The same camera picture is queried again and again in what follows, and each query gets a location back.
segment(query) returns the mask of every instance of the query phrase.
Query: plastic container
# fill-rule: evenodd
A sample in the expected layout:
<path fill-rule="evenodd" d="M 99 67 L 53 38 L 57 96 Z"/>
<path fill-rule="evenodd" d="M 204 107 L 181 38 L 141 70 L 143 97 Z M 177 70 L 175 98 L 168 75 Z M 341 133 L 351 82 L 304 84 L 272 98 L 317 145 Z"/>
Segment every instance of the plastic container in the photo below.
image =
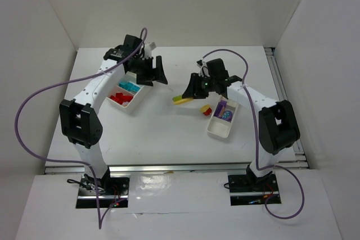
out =
<path fill-rule="evenodd" d="M 215 113 L 217 112 L 217 108 L 213 110 L 213 113 L 211 115 L 209 125 L 207 128 L 208 135 L 219 139 L 219 140 L 225 140 L 230 133 L 232 123 L 234 122 L 234 119 L 236 117 L 236 112 L 239 104 L 235 101 L 232 101 L 231 99 L 225 99 L 224 97 L 220 97 L 219 103 L 221 101 L 226 101 L 225 108 L 223 110 L 223 117 L 230 120 L 224 120 L 217 116 L 215 116 Z"/>
<path fill-rule="evenodd" d="M 136 94 L 133 94 L 124 88 L 119 87 L 118 85 L 114 86 L 112 90 L 107 95 L 107 100 L 110 102 L 111 105 L 116 107 L 117 109 L 122 110 L 123 112 L 126 112 L 127 114 L 131 114 L 134 109 L 141 103 L 141 101 L 145 98 L 145 96 L 150 92 L 152 87 L 149 87 L 148 85 L 138 85 L 136 84 L 136 74 L 127 72 L 124 77 L 120 81 L 129 81 L 132 84 L 138 86 L 140 89 Z M 132 96 L 133 99 L 126 105 L 123 106 L 115 101 L 113 101 L 110 97 L 115 96 L 116 93 L 123 93 L 126 96 Z"/>

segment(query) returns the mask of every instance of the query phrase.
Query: white table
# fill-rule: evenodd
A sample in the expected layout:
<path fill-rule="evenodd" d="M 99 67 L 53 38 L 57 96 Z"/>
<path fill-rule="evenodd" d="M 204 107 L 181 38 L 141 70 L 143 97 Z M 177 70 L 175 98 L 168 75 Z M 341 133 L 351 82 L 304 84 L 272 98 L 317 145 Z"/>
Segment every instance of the white table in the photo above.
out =
<path fill-rule="evenodd" d="M 294 219 L 278 220 L 263 205 L 230 206 L 226 173 L 132 175 L 129 207 L 113 209 L 97 228 L 96 209 L 75 209 L 80 175 L 38 175 L 34 179 L 16 240 L 341 240 L 322 179 L 316 170 L 293 170 L 303 184 L 305 205 Z M 290 215 L 301 203 L 299 187 L 277 171 L 280 205 Z"/>
<path fill-rule="evenodd" d="M 199 72 L 196 61 L 217 48 L 230 48 L 242 54 L 249 63 L 246 83 L 268 97 L 278 99 L 275 84 L 263 47 L 158 47 L 153 55 L 162 55 L 168 85 L 156 83 L 132 115 L 117 110 L 105 101 L 99 118 L 103 125 L 100 140 L 104 160 L 109 165 L 160 165 L 249 163 L 255 155 L 254 127 L 251 112 L 238 111 L 227 141 L 211 138 L 206 133 L 209 118 L 199 108 L 207 103 L 212 109 L 218 95 L 184 105 L 172 105 L 172 98 L 182 94 L 190 74 Z M 80 48 L 71 79 L 94 74 L 108 48 Z M 230 75 L 242 77 L 245 65 L 237 56 L 218 52 L 206 60 L 222 58 Z M 70 84 L 65 98 L 72 99 L 87 81 Z M 52 139 L 48 157 L 73 159 L 79 156 L 68 139 L 62 135 L 60 120 Z M 281 161 L 295 161 L 293 148 L 284 151 Z M 66 166 L 53 164 L 46 166 Z"/>

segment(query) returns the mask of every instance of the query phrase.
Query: white wall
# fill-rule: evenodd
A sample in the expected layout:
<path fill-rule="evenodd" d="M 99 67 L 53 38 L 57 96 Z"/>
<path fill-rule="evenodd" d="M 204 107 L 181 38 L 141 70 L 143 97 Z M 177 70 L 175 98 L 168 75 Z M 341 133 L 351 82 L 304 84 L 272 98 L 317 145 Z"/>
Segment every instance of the white wall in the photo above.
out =
<path fill-rule="evenodd" d="M 360 0 L 301 0 L 275 55 L 342 236 L 359 239 Z"/>
<path fill-rule="evenodd" d="M 0 232 L 14 239 L 34 175 L 42 163 L 18 144 L 14 117 L 35 90 L 69 77 L 75 49 L 47 0 L 0 0 Z M 20 131 L 46 155 L 64 88 L 45 93 L 25 108 Z"/>
<path fill-rule="evenodd" d="M 50 0 L 77 47 L 148 27 L 162 46 L 275 46 L 299 0 Z"/>

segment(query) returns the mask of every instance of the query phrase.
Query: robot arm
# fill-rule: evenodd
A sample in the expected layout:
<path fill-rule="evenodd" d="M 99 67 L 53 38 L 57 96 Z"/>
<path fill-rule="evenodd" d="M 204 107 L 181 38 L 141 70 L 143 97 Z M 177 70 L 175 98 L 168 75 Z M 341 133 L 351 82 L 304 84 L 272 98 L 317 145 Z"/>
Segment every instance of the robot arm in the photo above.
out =
<path fill-rule="evenodd" d="M 127 71 L 137 75 L 138 84 L 152 85 L 154 80 L 168 83 L 161 56 L 156 57 L 156 68 L 152 67 L 151 51 L 156 47 L 154 43 L 145 44 L 143 49 L 124 65 L 108 73 L 104 72 L 129 56 L 141 42 L 141 39 L 127 35 L 123 45 L 106 52 L 97 72 L 103 75 L 93 78 L 71 101 L 64 99 L 60 103 L 62 133 L 74 144 L 81 160 L 92 165 L 101 187 L 106 185 L 110 171 L 100 150 L 99 140 L 103 130 L 97 114 L 109 91 L 118 84 Z M 90 182 L 94 182 L 91 175 L 90 169 L 85 167 L 85 177 Z"/>
<path fill-rule="evenodd" d="M 197 64 L 201 70 L 191 74 L 182 98 L 206 98 L 209 92 L 216 92 L 251 110 L 248 95 L 240 83 L 242 79 L 229 76 L 220 58 L 207 63 L 198 61 Z M 246 89 L 253 100 L 259 130 L 259 156 L 250 164 L 247 174 L 253 182 L 259 182 L 270 175 L 272 168 L 259 169 L 275 165 L 281 150 L 291 147 L 300 138 L 300 131 L 289 101 L 277 102 L 251 87 L 246 86 Z"/>

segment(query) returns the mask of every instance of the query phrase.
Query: wall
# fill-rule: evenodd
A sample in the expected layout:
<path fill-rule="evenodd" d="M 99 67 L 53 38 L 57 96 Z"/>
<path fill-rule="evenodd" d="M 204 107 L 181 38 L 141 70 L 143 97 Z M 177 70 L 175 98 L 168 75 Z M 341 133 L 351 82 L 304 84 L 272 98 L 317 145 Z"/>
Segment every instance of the wall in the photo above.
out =
<path fill-rule="evenodd" d="M 75 49 L 47 0 L 0 0 L 0 232 L 14 239 L 34 175 L 42 163 L 29 156 L 14 134 L 20 103 L 35 90 L 69 77 Z M 20 132 L 46 155 L 64 88 L 35 98 L 20 119 Z"/>
<path fill-rule="evenodd" d="M 162 46 L 275 46 L 299 0 L 50 0 L 77 47 L 148 27 Z"/>
<path fill-rule="evenodd" d="M 319 168 L 345 240 L 360 207 L 360 0 L 301 0 L 275 56 L 310 164 Z"/>

